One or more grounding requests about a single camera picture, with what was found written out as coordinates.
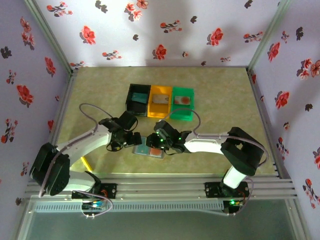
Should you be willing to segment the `grey card holder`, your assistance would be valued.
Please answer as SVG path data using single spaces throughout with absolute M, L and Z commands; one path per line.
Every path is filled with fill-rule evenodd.
M 142 144 L 141 145 L 146 145 L 146 137 L 145 136 L 142 136 L 141 137 L 141 139 L 142 139 Z M 152 156 L 150 156 L 150 154 L 149 155 L 139 155 L 139 156 L 144 156 L 144 157 L 151 157 L 151 158 L 153 158 Z

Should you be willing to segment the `beige plastic card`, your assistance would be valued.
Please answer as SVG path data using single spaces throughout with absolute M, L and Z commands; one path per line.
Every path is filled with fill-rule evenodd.
M 152 96 L 152 102 L 154 104 L 165 104 L 169 103 L 169 96 L 165 94 L 154 94 Z

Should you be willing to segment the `white card red circles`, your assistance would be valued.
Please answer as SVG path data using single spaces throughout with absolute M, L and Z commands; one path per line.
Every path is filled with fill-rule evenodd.
M 176 95 L 173 99 L 175 105 L 189 106 L 191 104 L 191 98 L 189 96 Z

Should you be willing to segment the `black plastic bin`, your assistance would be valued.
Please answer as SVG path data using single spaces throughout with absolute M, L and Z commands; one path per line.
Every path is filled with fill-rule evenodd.
M 136 116 L 146 117 L 148 114 L 148 102 L 146 104 L 142 104 L 139 102 L 132 101 L 133 93 L 145 93 L 148 94 L 148 101 L 150 95 L 151 85 L 147 84 L 134 84 L 131 83 L 129 85 L 126 101 L 125 101 L 125 109 Z

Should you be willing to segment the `yellow plastic bin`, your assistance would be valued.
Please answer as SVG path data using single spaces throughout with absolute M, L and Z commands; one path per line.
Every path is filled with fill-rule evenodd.
M 172 86 L 164 86 L 164 85 L 151 85 L 148 105 L 147 105 L 147 116 L 150 118 L 164 118 L 171 111 L 172 105 Z M 154 97 L 157 95 L 162 96 L 162 101 L 159 103 L 154 102 Z

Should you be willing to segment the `green plastic bin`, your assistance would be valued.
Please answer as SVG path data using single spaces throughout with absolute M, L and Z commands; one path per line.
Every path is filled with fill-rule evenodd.
M 191 99 L 190 105 L 176 105 L 174 104 L 175 96 L 188 96 Z M 171 100 L 171 112 L 175 111 L 170 115 L 171 119 L 181 120 L 190 122 L 193 120 L 193 112 L 195 109 L 195 93 L 193 88 L 177 87 L 172 88 L 172 100 Z

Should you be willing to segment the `yellow strip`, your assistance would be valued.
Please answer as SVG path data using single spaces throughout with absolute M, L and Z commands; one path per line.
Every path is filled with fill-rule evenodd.
M 81 162 L 83 163 L 83 165 L 85 166 L 85 169 L 88 171 L 88 172 L 93 172 L 93 168 L 91 167 L 91 165 L 89 164 L 89 162 L 87 161 L 87 159 L 82 156 L 80 158 Z

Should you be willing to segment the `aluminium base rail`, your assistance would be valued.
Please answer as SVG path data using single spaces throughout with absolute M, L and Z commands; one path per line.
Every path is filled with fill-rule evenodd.
M 116 201 L 204 201 L 205 183 L 221 182 L 214 174 L 107 174 L 103 184 L 117 184 Z M 252 200 L 296 199 L 291 179 L 254 176 Z

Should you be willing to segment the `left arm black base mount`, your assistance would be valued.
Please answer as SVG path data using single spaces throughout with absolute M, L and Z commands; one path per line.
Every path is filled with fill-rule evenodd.
M 86 191 L 90 194 L 101 195 L 109 199 L 115 199 L 117 194 L 117 184 L 116 183 L 101 183 L 99 185 L 93 186 L 90 190 Z M 93 199 L 91 195 L 86 195 L 78 191 L 73 191 L 71 194 L 73 200 L 88 200 Z

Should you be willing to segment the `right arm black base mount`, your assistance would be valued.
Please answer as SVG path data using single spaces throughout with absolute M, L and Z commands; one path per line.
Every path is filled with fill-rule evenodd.
M 248 183 L 245 181 L 236 188 L 222 182 L 205 182 L 204 192 L 207 198 L 247 198 L 250 194 Z

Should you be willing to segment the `aluminium side rail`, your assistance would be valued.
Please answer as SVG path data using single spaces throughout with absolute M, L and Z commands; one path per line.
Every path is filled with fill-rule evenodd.
M 43 183 L 49 180 L 50 175 L 54 175 L 52 171 L 56 160 L 58 159 L 60 152 L 56 149 L 56 143 L 58 142 L 60 131 L 62 129 L 65 114 L 67 112 L 68 102 L 71 97 L 72 88 L 75 83 L 76 73 L 73 73 L 67 82 L 63 95 L 61 97 L 57 114 L 53 121 L 53 127 L 49 135 L 49 142 L 43 144 L 38 151 L 35 159 L 35 168 L 38 173 L 43 176 Z
M 277 154 L 277 149 L 275 149 L 273 138 L 272 138 L 272 133 L 271 133 L 271 128 L 270 128 L 270 118 L 267 114 L 267 109 L 265 106 L 264 101 L 261 100 L 261 97 L 263 94 L 261 94 L 261 91 L 259 89 L 259 86 L 257 84 L 257 80 L 253 81 L 253 76 L 255 75 L 253 70 L 250 70 L 248 67 L 245 69 L 248 79 L 251 84 L 251 88 L 253 91 L 253 95 L 255 97 L 257 109 L 261 118 L 262 126 L 263 126 L 263 131 L 264 131 L 264 136 L 265 136 L 265 141 L 266 144 L 264 145 L 265 148 L 268 151 L 268 163 L 272 163 L 272 166 L 274 168 L 275 176 L 282 179 L 283 178 L 283 173 L 282 173 L 282 167 L 279 165 L 279 159 L 278 159 L 278 154 Z

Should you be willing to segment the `aluminium corner post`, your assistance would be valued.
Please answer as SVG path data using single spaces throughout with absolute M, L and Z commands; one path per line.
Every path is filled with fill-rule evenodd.
M 39 5 L 36 3 L 36 0 L 23 0 L 25 5 L 27 6 L 28 10 L 34 17 L 35 21 L 37 22 L 39 28 L 43 32 L 47 42 L 51 46 L 53 52 L 57 56 L 59 62 L 63 65 L 65 70 L 68 72 L 69 76 L 73 75 L 73 70 L 70 67 L 67 57 L 63 52 L 57 38 L 54 35 L 49 23 L 47 22 L 45 16 L 43 15 L 42 11 L 40 10 Z
M 271 40 L 277 29 L 279 28 L 280 24 L 282 23 L 285 15 L 288 12 L 288 9 L 292 2 L 295 0 L 280 0 L 279 5 L 277 7 L 277 10 L 274 14 L 274 16 L 271 19 L 271 22 L 269 23 L 261 42 L 259 43 L 249 65 L 246 67 L 246 71 L 252 71 L 259 61 L 260 57 L 263 55 L 263 52 L 265 48 L 268 45 L 268 42 Z

